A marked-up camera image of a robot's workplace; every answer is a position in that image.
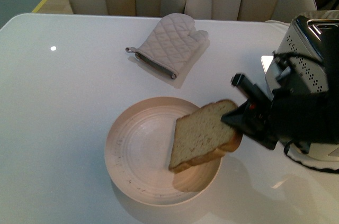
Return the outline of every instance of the quilted oven mitt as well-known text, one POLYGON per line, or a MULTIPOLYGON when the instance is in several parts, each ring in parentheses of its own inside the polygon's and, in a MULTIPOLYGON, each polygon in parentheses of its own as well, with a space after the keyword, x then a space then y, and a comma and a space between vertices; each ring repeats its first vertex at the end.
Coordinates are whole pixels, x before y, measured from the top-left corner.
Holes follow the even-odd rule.
POLYGON ((208 32, 196 31, 193 18, 173 13, 159 21, 139 48, 126 48, 126 51, 175 79, 207 40, 208 32))

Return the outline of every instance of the white table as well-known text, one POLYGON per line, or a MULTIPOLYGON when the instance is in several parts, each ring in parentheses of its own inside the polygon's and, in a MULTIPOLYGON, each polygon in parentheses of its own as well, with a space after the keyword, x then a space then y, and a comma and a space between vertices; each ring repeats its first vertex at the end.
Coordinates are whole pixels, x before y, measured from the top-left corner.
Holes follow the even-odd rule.
POLYGON ((265 89, 260 57, 287 30, 197 20, 210 45, 172 81, 124 50, 139 47, 158 21, 23 14, 0 30, 0 223, 338 223, 339 176, 311 172, 280 144, 269 151, 247 137, 211 186, 181 206, 143 205, 112 184, 104 145, 122 111, 155 96, 242 104, 232 76, 245 72, 265 89))

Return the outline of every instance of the ceramic plate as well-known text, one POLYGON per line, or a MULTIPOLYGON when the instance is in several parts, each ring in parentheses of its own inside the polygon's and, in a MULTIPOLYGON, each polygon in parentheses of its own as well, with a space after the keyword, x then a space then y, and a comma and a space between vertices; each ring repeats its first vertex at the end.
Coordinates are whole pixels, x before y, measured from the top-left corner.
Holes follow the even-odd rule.
POLYGON ((208 187, 221 159, 179 174, 168 170, 175 121, 197 109, 179 98, 157 97, 131 106, 117 118, 106 140, 105 162, 125 195, 140 203, 165 206, 190 200, 208 187))

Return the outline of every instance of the toast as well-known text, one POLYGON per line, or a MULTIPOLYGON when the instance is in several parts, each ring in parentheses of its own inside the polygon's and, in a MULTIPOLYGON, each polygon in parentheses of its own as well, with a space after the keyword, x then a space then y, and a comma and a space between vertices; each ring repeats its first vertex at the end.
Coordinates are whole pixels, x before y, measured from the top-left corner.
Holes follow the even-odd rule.
POLYGON ((235 108, 233 101, 221 100, 178 118, 168 169, 176 174, 235 151, 242 134, 220 121, 223 114, 235 108))

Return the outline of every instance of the black cable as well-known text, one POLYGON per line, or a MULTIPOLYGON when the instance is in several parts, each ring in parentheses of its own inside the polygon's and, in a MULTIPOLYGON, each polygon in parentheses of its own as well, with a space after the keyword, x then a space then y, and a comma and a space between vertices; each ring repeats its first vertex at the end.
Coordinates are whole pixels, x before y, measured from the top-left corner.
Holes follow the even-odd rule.
POLYGON ((291 156, 289 156, 287 153, 290 150, 290 146, 291 144, 295 143, 296 141, 291 140, 289 141, 285 147, 284 147, 284 154, 291 160, 293 160, 295 163, 298 163, 299 165, 306 167, 308 169, 314 170, 314 171, 319 171, 319 172, 323 172, 323 173, 330 173, 330 174, 339 174, 339 169, 332 169, 332 168, 317 168, 317 167, 312 167, 312 166, 308 166, 303 164, 301 161, 293 159, 291 156))

